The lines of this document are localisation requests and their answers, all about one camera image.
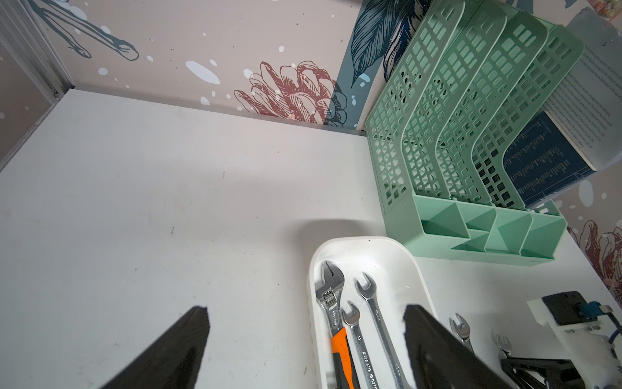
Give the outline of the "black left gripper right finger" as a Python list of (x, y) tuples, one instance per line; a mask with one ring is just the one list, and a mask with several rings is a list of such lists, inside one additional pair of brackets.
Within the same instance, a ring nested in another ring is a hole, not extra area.
[(423, 306), (408, 305), (405, 342), (417, 388), (508, 388)]

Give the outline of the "silver combination wrench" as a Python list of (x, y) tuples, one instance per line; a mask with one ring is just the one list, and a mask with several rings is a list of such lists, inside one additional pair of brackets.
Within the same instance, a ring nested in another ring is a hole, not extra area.
[(353, 333), (357, 355), (364, 371), (364, 377), (367, 383), (367, 387), (372, 389), (379, 389), (377, 375), (374, 372), (374, 368), (369, 356), (369, 351), (367, 350), (361, 331), (361, 313), (353, 302), (348, 301), (348, 305), (351, 308), (349, 312), (342, 310), (343, 322), (345, 322), (345, 324), (347, 324), (351, 328), (351, 332)]

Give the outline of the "white plastic storage box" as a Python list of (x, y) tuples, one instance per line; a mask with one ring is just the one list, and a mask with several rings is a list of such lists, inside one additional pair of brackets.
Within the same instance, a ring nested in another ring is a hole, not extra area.
[(361, 313), (360, 327), (380, 388), (395, 387), (392, 369), (379, 339), (369, 305), (356, 291), (356, 284), (367, 285), (366, 277), (377, 284), (377, 303), (390, 339), (403, 369), (408, 387), (415, 380), (405, 343), (404, 313), (409, 305), (420, 305), (431, 315), (437, 311), (416, 259), (397, 241), (386, 237), (335, 238), (322, 244), (309, 265), (307, 294), (311, 336), (314, 342), (316, 386), (335, 388), (335, 368), (327, 315), (317, 303), (315, 290), (322, 283), (322, 264), (335, 264), (344, 275), (341, 306), (350, 312), (353, 303)]

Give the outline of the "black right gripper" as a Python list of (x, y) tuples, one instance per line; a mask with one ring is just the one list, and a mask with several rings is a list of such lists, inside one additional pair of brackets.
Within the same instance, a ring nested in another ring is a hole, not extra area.
[(586, 384), (568, 359), (502, 358), (501, 369), (518, 388), (584, 389)]

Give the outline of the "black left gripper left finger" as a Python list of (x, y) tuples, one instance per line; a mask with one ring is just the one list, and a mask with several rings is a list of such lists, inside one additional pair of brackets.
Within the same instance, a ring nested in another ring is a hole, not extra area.
[(207, 308), (190, 308), (104, 387), (195, 387), (210, 329)]

